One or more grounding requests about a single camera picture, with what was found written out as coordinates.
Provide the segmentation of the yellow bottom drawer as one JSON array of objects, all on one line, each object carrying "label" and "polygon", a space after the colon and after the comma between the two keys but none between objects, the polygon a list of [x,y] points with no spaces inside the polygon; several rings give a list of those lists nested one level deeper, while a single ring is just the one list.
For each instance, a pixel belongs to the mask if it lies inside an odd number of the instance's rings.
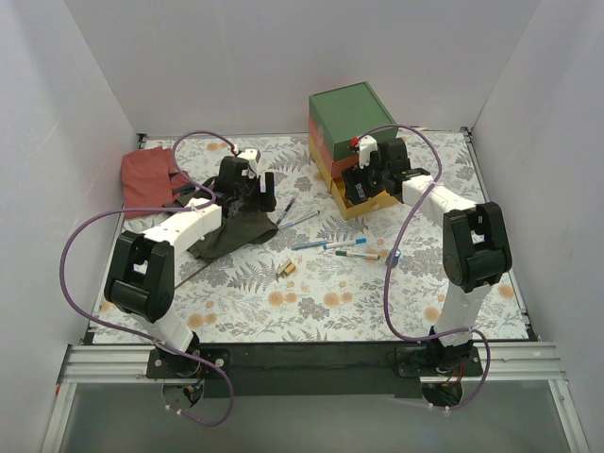
[{"label": "yellow bottom drawer", "polygon": [[344,180],[341,177],[337,177],[330,181],[329,191],[338,207],[340,214],[346,221],[366,215],[370,212],[389,208],[398,203],[394,197],[382,191],[366,202],[353,205],[344,196],[345,186]]}]

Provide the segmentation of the green red yellow drawer box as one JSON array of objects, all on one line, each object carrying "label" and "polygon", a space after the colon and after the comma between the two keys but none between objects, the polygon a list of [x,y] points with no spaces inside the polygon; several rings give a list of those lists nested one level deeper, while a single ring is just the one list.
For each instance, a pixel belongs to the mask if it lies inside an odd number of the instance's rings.
[{"label": "green red yellow drawer box", "polygon": [[360,82],[309,97],[309,148],[327,191],[332,179],[358,162],[354,137],[394,118],[371,85]]}]

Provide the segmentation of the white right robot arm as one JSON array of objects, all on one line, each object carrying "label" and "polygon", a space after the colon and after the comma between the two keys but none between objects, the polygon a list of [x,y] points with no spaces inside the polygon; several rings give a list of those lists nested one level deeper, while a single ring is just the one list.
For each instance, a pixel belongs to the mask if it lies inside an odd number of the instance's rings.
[{"label": "white right robot arm", "polygon": [[419,365],[448,375],[469,359],[474,327],[486,296],[512,267],[501,208],[476,203],[414,168],[400,138],[379,142],[366,135],[352,140],[359,158],[344,170],[345,198],[354,205],[387,193],[412,212],[422,212],[442,231],[442,262],[448,278],[441,314],[420,343]]}]

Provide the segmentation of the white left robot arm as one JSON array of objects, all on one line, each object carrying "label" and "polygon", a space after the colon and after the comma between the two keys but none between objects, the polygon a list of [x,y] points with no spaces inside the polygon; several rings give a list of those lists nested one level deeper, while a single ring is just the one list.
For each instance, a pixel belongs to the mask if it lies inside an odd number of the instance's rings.
[{"label": "white left robot arm", "polygon": [[256,149],[223,158],[217,176],[172,203],[176,213],[142,233],[126,231],[117,239],[104,296],[171,346],[159,358],[180,377],[193,376],[201,356],[195,349],[198,337],[173,306],[176,258],[189,252],[211,263],[276,235],[268,217],[277,206],[275,178],[259,172],[259,161]]}]

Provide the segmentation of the purple pen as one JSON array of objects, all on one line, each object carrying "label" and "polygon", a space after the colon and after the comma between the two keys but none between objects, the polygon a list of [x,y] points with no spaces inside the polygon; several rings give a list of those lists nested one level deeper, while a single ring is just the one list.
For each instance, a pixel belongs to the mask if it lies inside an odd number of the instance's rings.
[{"label": "purple pen", "polygon": [[289,202],[287,203],[283,212],[281,212],[281,214],[278,216],[277,221],[276,221],[276,226],[280,226],[280,224],[283,222],[283,220],[285,219],[285,217],[288,215],[289,211],[293,207],[295,200],[296,200],[296,197],[292,197],[289,200]]}]

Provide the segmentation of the dark green cloth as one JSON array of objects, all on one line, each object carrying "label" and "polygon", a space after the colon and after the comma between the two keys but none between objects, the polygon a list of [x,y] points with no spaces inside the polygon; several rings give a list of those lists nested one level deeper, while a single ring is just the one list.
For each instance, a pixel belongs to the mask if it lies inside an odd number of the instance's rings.
[{"label": "dark green cloth", "polygon": [[187,249],[194,259],[213,262],[244,245],[266,243],[278,232],[277,225],[261,211],[238,212],[225,220],[220,215],[220,220],[221,225],[216,230]]}]

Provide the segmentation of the blue long nib marker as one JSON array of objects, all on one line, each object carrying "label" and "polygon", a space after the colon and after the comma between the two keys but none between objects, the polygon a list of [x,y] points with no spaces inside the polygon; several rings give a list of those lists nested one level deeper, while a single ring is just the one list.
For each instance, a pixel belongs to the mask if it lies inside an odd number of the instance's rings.
[{"label": "blue long nib marker", "polygon": [[320,213],[321,213],[321,211],[320,211],[320,210],[317,210],[317,211],[314,211],[314,212],[308,213],[307,215],[304,215],[304,216],[302,216],[301,218],[298,218],[298,219],[296,219],[296,220],[293,220],[293,221],[291,221],[291,222],[289,222],[289,223],[287,223],[287,224],[280,225],[280,226],[279,226],[279,228],[278,228],[278,230],[279,230],[279,231],[280,231],[280,230],[285,230],[285,229],[288,229],[288,228],[291,228],[291,227],[295,227],[295,226],[297,226],[297,225],[300,225],[300,224],[302,224],[302,223],[304,223],[304,222],[309,221],[310,219],[313,219],[313,218],[315,218],[315,217],[319,216],[319,215],[320,215]]}]

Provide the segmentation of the light blue pen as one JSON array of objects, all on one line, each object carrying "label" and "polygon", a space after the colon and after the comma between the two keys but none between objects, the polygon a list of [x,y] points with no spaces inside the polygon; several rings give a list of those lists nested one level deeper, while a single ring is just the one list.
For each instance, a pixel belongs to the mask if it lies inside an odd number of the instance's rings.
[{"label": "light blue pen", "polygon": [[291,247],[291,249],[294,251],[297,251],[297,250],[309,249],[309,248],[314,248],[314,247],[323,247],[324,245],[327,245],[327,244],[328,244],[328,241],[298,243],[298,244],[293,245]]}]

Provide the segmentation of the white marker blue cap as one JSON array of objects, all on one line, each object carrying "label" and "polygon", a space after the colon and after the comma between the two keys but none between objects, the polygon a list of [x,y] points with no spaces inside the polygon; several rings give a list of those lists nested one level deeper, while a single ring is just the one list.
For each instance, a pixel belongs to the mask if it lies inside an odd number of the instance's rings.
[{"label": "white marker blue cap", "polygon": [[352,240],[342,241],[342,242],[325,243],[325,244],[323,244],[323,248],[324,248],[324,250],[335,249],[335,248],[341,248],[341,247],[347,247],[347,246],[366,243],[366,241],[367,241],[366,238],[357,238],[357,239],[352,239]]}]

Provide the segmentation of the tan eraser block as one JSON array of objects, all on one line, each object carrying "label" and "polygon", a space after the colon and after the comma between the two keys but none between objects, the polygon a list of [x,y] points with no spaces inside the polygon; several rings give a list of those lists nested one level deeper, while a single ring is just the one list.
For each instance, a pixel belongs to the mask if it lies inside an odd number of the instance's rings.
[{"label": "tan eraser block", "polygon": [[277,269],[277,278],[289,276],[295,270],[295,264],[291,260],[287,260]]}]

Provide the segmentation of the thin dark stick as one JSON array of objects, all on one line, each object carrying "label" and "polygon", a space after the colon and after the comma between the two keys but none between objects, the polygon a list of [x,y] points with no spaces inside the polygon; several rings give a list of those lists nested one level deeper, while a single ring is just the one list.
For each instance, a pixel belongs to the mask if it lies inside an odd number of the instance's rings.
[{"label": "thin dark stick", "polygon": [[187,283],[188,281],[190,281],[191,279],[193,279],[194,277],[198,276],[201,272],[203,272],[205,269],[207,269],[209,266],[211,265],[211,263],[206,263],[205,265],[203,265],[202,267],[200,267],[199,269],[197,269],[196,271],[194,271],[191,275],[183,278],[176,286],[175,289],[180,288],[182,285],[184,285],[185,283]]}]

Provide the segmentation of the small blue cylinder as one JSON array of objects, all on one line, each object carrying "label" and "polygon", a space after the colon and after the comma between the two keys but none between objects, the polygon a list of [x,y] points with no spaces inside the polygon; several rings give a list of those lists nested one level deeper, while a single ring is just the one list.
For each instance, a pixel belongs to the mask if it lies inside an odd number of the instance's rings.
[{"label": "small blue cylinder", "polygon": [[393,248],[389,251],[388,256],[385,260],[388,268],[395,268],[399,263],[401,257],[401,251],[398,248]]}]

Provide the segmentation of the white marker green cap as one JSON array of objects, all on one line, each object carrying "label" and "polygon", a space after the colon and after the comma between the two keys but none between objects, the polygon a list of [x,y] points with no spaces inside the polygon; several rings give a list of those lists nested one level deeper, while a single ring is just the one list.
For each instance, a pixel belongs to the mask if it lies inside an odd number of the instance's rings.
[{"label": "white marker green cap", "polygon": [[357,259],[363,259],[363,260],[379,260],[381,258],[381,256],[379,254],[375,254],[375,253],[361,253],[361,252],[354,252],[354,251],[340,250],[340,249],[336,250],[335,255],[339,256],[339,257],[357,258]]}]

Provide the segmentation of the red cloth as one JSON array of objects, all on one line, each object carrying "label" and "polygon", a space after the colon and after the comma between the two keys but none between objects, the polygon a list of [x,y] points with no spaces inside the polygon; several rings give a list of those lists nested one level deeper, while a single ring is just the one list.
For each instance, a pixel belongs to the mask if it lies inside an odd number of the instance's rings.
[{"label": "red cloth", "polygon": [[173,150],[162,146],[123,156],[121,179],[127,209],[163,208],[194,190],[177,170]]}]

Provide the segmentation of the floral table mat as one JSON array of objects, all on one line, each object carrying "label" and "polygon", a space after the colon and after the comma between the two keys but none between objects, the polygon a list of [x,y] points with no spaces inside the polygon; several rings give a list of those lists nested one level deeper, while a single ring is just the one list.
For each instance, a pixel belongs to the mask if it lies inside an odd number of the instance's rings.
[{"label": "floral table mat", "polygon": [[[292,197],[287,224],[267,243],[248,245],[213,262],[180,288],[174,306],[204,342],[380,341],[420,337],[437,321],[448,280],[442,231],[423,214],[396,204],[346,221],[310,157],[302,135],[238,137],[260,151],[260,169],[276,179],[277,219]],[[298,243],[366,238],[366,243],[294,251]],[[391,249],[401,251],[388,268]],[[379,260],[339,257],[336,250],[379,254]],[[277,278],[291,260],[296,270]],[[184,253],[176,259],[176,285],[205,265]]]}]

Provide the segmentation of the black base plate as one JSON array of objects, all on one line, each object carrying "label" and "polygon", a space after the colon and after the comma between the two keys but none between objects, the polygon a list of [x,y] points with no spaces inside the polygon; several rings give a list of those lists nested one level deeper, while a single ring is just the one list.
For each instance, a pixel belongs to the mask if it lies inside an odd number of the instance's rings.
[{"label": "black base plate", "polygon": [[421,379],[479,378],[478,350],[460,365],[443,363],[427,346],[403,342],[199,344],[204,365],[153,349],[146,377],[203,379],[207,398],[284,395],[391,394],[419,398]]}]

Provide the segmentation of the aluminium front rail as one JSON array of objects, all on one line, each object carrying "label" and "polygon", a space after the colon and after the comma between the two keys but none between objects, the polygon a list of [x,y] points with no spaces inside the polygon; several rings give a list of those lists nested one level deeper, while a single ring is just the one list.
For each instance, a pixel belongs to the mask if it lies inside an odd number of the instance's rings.
[{"label": "aluminium front rail", "polygon": [[[491,381],[545,381],[549,384],[570,450],[587,452],[567,373],[552,342],[493,342]],[[163,371],[150,344],[77,345],[67,349],[59,381],[78,383],[185,383]]]}]

